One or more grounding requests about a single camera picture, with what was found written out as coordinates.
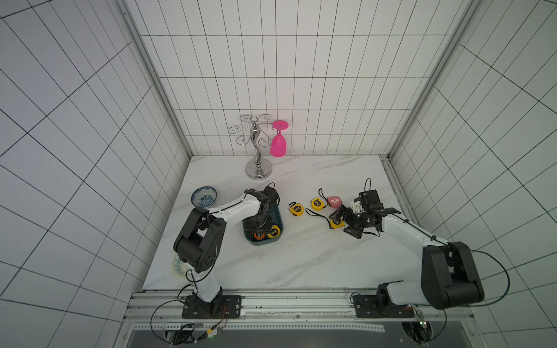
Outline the yellow tape measure with strap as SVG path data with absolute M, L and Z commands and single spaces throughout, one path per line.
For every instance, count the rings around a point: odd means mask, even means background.
M 306 208 L 305 211 L 311 217 L 323 218 L 324 220 L 326 220 L 330 229 L 339 229 L 339 228 L 345 226 L 345 222 L 342 219 L 340 219 L 340 220 L 330 219 L 329 217 L 326 217 L 326 216 L 324 216 L 322 214 L 319 214 L 319 213 L 317 213 L 317 212 L 315 212 L 311 209 L 308 209 L 308 208 Z

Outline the pink tape measure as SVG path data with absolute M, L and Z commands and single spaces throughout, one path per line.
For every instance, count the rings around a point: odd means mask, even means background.
M 333 209 L 338 209 L 342 206 L 342 200 L 338 196 L 331 196 L 327 198 L 328 205 Z

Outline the yellow 3m tape measure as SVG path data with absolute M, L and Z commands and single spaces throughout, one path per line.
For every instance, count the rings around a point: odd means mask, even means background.
M 323 189 L 320 188 L 318 190 L 318 196 L 313 198 L 310 201 L 310 206 L 314 209 L 314 210 L 323 210 L 324 208 L 326 208 L 329 205 L 328 199 L 326 198 L 326 196 L 324 195 Z

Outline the small yellow 2m tape measure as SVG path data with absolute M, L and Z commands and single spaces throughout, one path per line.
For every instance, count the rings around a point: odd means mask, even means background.
M 299 217 L 304 213 L 305 209 L 300 203 L 291 202 L 289 203 L 289 211 L 294 216 Z

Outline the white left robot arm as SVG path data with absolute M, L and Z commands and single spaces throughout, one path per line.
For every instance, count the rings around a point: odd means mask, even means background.
M 195 300 L 204 306 L 219 306 L 222 287 L 213 267 L 220 255 L 226 229 L 241 224 L 246 240 L 254 245 L 279 239 L 281 222 L 279 193 L 268 185 L 263 190 L 247 189 L 238 199 L 208 210 L 195 207 L 181 231 L 173 250 L 191 271 Z

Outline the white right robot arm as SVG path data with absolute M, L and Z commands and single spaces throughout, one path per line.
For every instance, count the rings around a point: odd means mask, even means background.
M 345 233 L 355 238 L 366 234 L 366 228 L 376 229 L 376 236 L 383 232 L 419 258 L 418 279 L 378 286 L 377 295 L 382 305 L 428 305 L 445 310 L 484 300 L 480 276 L 466 244 L 439 239 L 402 217 L 399 210 L 380 204 L 362 213 L 341 206 L 329 217 L 334 222 L 345 223 Z

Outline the dark teal storage box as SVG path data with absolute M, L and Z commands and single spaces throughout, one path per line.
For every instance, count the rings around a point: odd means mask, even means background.
M 254 218 L 249 217 L 242 221 L 242 227 L 246 240 L 255 246 L 277 242 L 284 232 L 279 205 L 273 205 L 264 222 L 255 223 Z

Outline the yellow black tape measure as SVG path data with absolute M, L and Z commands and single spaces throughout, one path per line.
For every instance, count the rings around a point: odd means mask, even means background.
M 281 235 L 281 229 L 277 225 L 272 225 L 271 230 L 267 233 L 269 239 L 277 238 Z

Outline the chrome glass holder stand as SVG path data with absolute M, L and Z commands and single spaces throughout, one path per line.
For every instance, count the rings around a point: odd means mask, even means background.
M 264 149 L 271 146 L 271 137 L 263 130 L 263 126 L 272 124 L 270 114 L 241 115 L 240 126 L 231 126 L 229 134 L 237 136 L 236 143 L 240 146 L 252 145 L 255 155 L 245 166 L 248 178 L 262 181 L 272 174 L 272 164 L 264 158 Z

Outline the blue floral ceramic bowl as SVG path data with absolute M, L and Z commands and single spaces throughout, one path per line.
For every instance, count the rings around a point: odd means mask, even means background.
M 203 186 L 196 189 L 191 195 L 191 203 L 195 207 L 209 208 L 213 206 L 217 200 L 218 193 L 211 186 Z

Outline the pink plastic wine glass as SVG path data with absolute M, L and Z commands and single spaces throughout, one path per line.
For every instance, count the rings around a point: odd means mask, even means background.
M 287 153 L 287 141 L 282 135 L 282 131 L 285 131 L 289 127 L 289 123 L 284 120 L 276 120 L 272 123 L 272 128 L 275 130 L 276 135 L 271 142 L 270 153 L 273 157 L 284 157 Z

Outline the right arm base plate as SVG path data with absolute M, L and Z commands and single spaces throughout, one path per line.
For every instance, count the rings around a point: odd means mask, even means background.
M 350 296 L 357 318 L 413 318 L 415 313 L 404 305 L 394 304 L 389 298 L 387 284 L 380 284 L 375 295 L 354 292 Z

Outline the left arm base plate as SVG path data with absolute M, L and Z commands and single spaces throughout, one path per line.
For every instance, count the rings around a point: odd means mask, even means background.
M 183 319 L 237 319 L 240 317 L 243 297 L 239 295 L 218 295 L 212 302 L 204 302 L 198 296 L 185 299 L 181 317 Z

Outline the aluminium mounting rail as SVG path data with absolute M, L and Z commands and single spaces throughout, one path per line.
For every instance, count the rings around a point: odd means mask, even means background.
M 452 328 L 470 329 L 474 316 L 467 309 L 435 310 L 423 305 L 404 307 L 389 314 L 371 304 L 372 291 L 278 290 L 227 291 L 214 315 L 204 316 L 187 304 L 191 294 L 176 291 L 147 291 L 131 296 L 123 323 L 129 329 L 150 332 L 178 331 L 194 326 L 231 330 L 354 330 L 385 333 L 387 325 L 415 323 L 434 334 Z

